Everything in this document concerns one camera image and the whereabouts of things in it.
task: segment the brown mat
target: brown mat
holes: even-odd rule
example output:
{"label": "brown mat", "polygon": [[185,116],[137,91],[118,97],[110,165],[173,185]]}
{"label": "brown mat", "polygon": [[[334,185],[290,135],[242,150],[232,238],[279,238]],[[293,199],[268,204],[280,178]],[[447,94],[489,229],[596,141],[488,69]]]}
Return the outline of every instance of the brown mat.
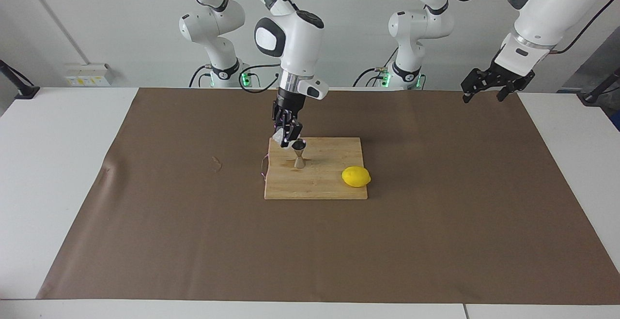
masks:
{"label": "brown mat", "polygon": [[620,304],[518,97],[308,101],[304,135],[361,138],[369,199],[266,201],[273,96],[141,89],[38,298]]}

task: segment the table surface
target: table surface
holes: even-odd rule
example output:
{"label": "table surface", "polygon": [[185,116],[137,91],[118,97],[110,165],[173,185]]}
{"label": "table surface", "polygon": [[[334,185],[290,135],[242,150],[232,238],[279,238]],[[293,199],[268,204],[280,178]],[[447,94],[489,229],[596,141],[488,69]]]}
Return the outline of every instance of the table surface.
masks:
{"label": "table surface", "polygon": [[[46,88],[0,118],[0,298],[32,299],[137,88]],[[518,94],[620,270],[620,133],[572,94]],[[470,319],[620,318],[620,306],[467,305]],[[183,301],[2,301],[0,317],[415,317],[464,319],[454,305]]]}

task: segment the wooden cutting board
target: wooden cutting board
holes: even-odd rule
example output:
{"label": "wooden cutting board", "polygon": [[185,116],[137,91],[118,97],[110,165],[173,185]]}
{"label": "wooden cutting board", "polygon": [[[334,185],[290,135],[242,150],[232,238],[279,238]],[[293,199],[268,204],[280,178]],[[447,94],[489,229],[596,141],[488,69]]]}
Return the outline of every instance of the wooden cutting board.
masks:
{"label": "wooden cutting board", "polygon": [[295,169],[295,152],[269,141],[269,169],[265,199],[367,199],[366,187],[344,183],[341,173],[350,166],[364,166],[358,137],[307,137],[306,166]]}

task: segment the lemon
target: lemon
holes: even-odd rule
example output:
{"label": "lemon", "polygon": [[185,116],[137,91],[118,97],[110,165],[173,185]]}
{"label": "lemon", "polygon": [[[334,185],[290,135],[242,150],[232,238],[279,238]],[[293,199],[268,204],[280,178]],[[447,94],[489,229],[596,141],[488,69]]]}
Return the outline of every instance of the lemon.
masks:
{"label": "lemon", "polygon": [[342,179],[351,187],[364,187],[370,182],[370,173],[365,167],[348,167],[342,171]]}

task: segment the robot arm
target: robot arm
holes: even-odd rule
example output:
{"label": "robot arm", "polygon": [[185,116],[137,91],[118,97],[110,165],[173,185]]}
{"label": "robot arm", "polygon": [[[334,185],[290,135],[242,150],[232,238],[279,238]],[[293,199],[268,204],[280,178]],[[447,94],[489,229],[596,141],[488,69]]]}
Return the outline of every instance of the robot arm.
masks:
{"label": "robot arm", "polygon": [[519,17],[512,32],[491,61],[481,71],[474,68],[461,83],[463,101],[468,103],[479,91],[502,87],[499,101],[511,92],[523,90],[534,78],[532,68],[551,52],[566,31],[585,15],[596,0],[508,0]]}
{"label": "robot arm", "polygon": [[454,29],[448,0],[421,0],[423,10],[397,12],[390,17],[389,32],[398,42],[395,61],[388,64],[390,87],[409,89],[420,74],[425,56],[420,39],[447,37]]}
{"label": "robot arm", "polygon": [[[207,6],[207,13],[190,13],[181,18],[180,28],[184,37],[203,44],[216,72],[214,84],[238,87],[241,62],[230,41],[219,35],[241,27],[245,14],[233,0],[197,0]],[[274,139],[288,147],[299,137],[302,125],[297,114],[306,96],[323,99],[328,92],[327,83],[315,78],[315,65],[319,57],[324,24],[309,12],[299,10],[292,0],[260,0],[271,16],[263,17],[254,30],[254,40],[261,52],[281,61],[281,83],[273,103],[275,124]]]}

